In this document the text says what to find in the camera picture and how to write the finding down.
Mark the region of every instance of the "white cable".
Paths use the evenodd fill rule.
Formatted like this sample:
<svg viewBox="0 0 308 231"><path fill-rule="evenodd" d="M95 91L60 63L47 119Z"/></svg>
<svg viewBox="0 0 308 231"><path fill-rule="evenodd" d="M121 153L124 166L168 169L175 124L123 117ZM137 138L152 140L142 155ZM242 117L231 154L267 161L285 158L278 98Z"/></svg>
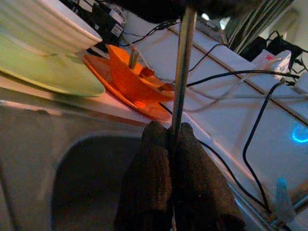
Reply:
<svg viewBox="0 0 308 231"><path fill-rule="evenodd" d="M241 83L243 83L247 78L251 77L252 74L247 74L245 77L241 78L235 85L233 85L229 90L227 90L225 93L223 93L220 97L223 99L228 98L239 86ZM185 109L185 112L196 112L196 111L200 111L200 110L205 110L215 104L217 104L221 99L215 99L213 102L199 108L199 109L193 109L193 110L189 110L189 109Z"/></svg>
<svg viewBox="0 0 308 231"><path fill-rule="evenodd" d="M271 65L273 65L275 62L280 61L281 58L278 59L274 59L272 61L269 61L266 64L263 64L261 66L256 67L255 70L266 70L268 69ZM253 76L254 74L246 74L243 78L241 78L233 87L231 87L229 90L227 90L224 94L221 95L221 98L226 99L228 98L246 79L248 79L249 77ZM219 100L221 99L216 99L215 102L213 102L212 104L217 103Z"/></svg>
<svg viewBox="0 0 308 231"><path fill-rule="evenodd" d="M228 96L228 97L222 97L222 96L213 96L213 95L209 95L206 94L200 90L197 90L193 87L189 87L188 88L191 91L194 91L196 93L198 93L199 95L202 95L206 98L212 99L212 100L224 100L224 99L265 99L266 95L232 95L232 96ZM298 94L298 95L276 95L276 96L272 96L272 99L303 99L303 98L307 98L308 94Z"/></svg>

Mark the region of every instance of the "stacked plates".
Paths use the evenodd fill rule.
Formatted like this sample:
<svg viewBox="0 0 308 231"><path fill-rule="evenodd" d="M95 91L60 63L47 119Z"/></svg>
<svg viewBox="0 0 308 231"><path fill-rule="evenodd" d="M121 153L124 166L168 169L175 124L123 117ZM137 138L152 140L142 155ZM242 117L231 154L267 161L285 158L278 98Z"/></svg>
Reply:
<svg viewBox="0 0 308 231"><path fill-rule="evenodd" d="M59 0L1 0L0 34L39 55L76 53L102 41Z"/></svg>
<svg viewBox="0 0 308 231"><path fill-rule="evenodd" d="M101 37L59 0L0 0L0 71L84 97L104 92L74 53Z"/></svg>

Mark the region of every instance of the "white bowl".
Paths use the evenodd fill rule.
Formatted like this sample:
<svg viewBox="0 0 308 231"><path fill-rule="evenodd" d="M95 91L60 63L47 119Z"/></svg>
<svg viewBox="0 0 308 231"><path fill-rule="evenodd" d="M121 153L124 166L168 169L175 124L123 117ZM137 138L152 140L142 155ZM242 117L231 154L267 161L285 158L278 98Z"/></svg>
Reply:
<svg viewBox="0 0 308 231"><path fill-rule="evenodd" d="M0 0L0 34L39 55L76 53L102 41L59 0Z"/></svg>

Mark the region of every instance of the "orange soap dish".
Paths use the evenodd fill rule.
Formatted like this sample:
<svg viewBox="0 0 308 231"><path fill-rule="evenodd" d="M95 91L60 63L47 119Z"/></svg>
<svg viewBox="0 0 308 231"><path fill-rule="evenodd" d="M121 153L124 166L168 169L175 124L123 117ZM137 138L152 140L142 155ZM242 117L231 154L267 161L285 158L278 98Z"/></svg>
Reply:
<svg viewBox="0 0 308 231"><path fill-rule="evenodd" d="M164 122L170 121L170 114L159 105L159 102L172 100L173 92L171 90L165 90L167 93L164 91L164 93L161 94L160 92L162 91L156 88L156 86L161 84L155 82L153 76L142 78L137 74L144 74L144 72L148 70L141 72L143 68L140 64L137 64L133 71L131 71L131 69L127 70L123 65L113 64L118 61L114 61L115 59L111 58L113 56L112 52L109 51L109 55L110 60L94 55L85 55L84 63L105 88L120 101L150 119Z"/></svg>
<svg viewBox="0 0 308 231"><path fill-rule="evenodd" d="M114 86L128 99L142 103L168 102L174 99L174 91L160 87L165 83L154 76L154 72L140 63L132 70L128 66L126 50L108 45L110 71Z"/></svg>

